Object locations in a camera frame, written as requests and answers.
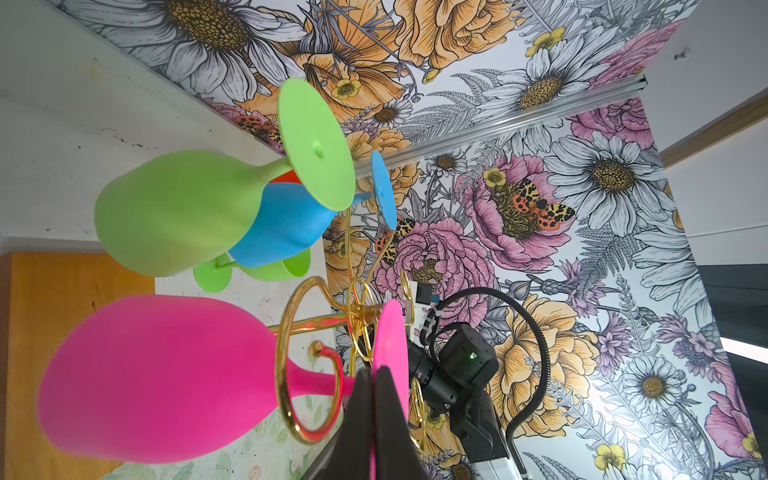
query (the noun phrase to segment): floral pattern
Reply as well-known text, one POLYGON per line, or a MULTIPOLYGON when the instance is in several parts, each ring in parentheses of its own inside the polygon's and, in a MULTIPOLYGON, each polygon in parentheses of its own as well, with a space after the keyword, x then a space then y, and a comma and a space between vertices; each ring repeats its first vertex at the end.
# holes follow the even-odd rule
MULTIPOLYGON (((365 162, 373 150, 386 154, 637 74, 698 1, 55 4, 281 153, 280 85, 305 78, 365 162)), ((323 235, 331 290, 345 294, 349 254, 352 275, 371 273, 379 300, 402 295, 404 270, 443 297, 492 286, 525 303, 552 351, 547 399, 515 432, 539 478, 763 478, 660 165, 638 98, 434 151, 390 174, 402 228, 381 264, 373 265, 377 245, 389 232, 372 204, 353 211, 349 252, 344 216, 331 223, 323 235), (511 200, 525 179, 543 208, 560 204, 575 215, 554 230, 519 215, 511 200)), ((370 190, 369 181, 359 189, 370 190)), ((506 425, 539 381, 527 325, 484 296, 445 313, 444 323, 468 322, 494 346, 502 367, 488 390, 506 425)), ((344 329, 336 340, 348 364, 344 329)), ((257 450, 249 435, 236 442, 243 453, 257 450)), ((423 435, 429 478, 476 476, 447 417, 430 419, 423 435)), ((115 474, 190 478, 205 463, 236 469, 238 478, 299 478, 315 451, 294 450, 281 472, 265 449, 244 464, 224 449, 187 465, 126 465, 115 474)))

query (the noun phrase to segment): black cable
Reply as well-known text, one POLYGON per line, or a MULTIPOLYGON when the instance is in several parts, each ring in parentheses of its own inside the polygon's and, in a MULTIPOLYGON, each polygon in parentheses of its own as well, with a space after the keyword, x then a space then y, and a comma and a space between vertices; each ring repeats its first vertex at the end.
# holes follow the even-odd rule
MULTIPOLYGON (((547 388, 549 387, 549 376, 550 376, 549 348, 547 347, 547 340, 544 337, 544 333, 541 331, 541 328, 539 328, 538 324, 536 323, 536 320, 534 320, 531 314, 528 313, 528 311, 525 308, 523 308, 523 306, 520 305, 520 303, 518 303, 515 299, 496 289, 492 289, 486 286, 475 286, 472 288, 468 288, 466 290, 460 290, 454 293, 453 295, 449 296, 448 298, 441 300, 440 303, 438 303, 435 306, 435 310, 438 310, 438 311, 442 310, 447 305, 450 305, 451 303, 454 303, 456 300, 460 300, 465 296, 481 295, 481 294, 490 295, 495 298, 498 298, 502 302, 505 302, 509 306, 511 306, 515 312, 519 313, 520 316, 523 317, 525 322, 533 331, 533 334, 536 337, 536 342, 538 343, 539 353, 541 354, 541 379, 539 380, 538 386, 536 387, 536 391, 531 397, 531 401, 528 402, 528 404, 523 408, 523 410, 521 410, 517 415, 515 415, 515 417, 512 418, 512 420, 510 420, 509 425, 507 425, 507 429, 505 430, 507 445, 509 447, 510 452, 512 452, 512 456, 515 457, 515 463, 518 464, 518 469, 520 469, 520 467, 522 466, 522 460, 512 440, 517 427, 522 425, 523 422, 527 421, 531 417, 531 415, 533 415, 533 413, 536 410, 538 410, 538 408, 544 402, 544 397, 547 395, 547 388)), ((456 325, 456 323, 450 323, 430 336, 429 350, 430 350, 430 353, 432 354, 432 357, 435 357, 435 340, 437 339, 437 337, 442 335, 445 332, 448 332, 450 330, 457 329, 457 328, 458 328, 458 325, 456 325)))

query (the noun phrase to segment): fluorescent light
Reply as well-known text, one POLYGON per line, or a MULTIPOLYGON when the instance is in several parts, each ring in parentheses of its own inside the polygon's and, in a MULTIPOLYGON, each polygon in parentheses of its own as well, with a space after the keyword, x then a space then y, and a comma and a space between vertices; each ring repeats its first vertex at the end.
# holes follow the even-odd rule
POLYGON ((762 346, 751 345, 738 340, 720 338, 726 352, 742 356, 757 362, 768 363, 768 349, 762 346))

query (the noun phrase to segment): butterfly wing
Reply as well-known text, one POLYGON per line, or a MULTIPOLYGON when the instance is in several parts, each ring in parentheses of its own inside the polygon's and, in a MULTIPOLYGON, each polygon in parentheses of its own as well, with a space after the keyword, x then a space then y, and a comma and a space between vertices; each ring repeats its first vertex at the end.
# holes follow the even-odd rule
POLYGON ((536 220, 542 230, 557 230, 560 224, 569 221, 576 210, 560 204, 548 204, 546 210, 536 220))
POLYGON ((524 178, 518 184, 520 193, 512 199, 515 209, 520 212, 528 212, 541 199, 536 184, 530 178, 524 178))

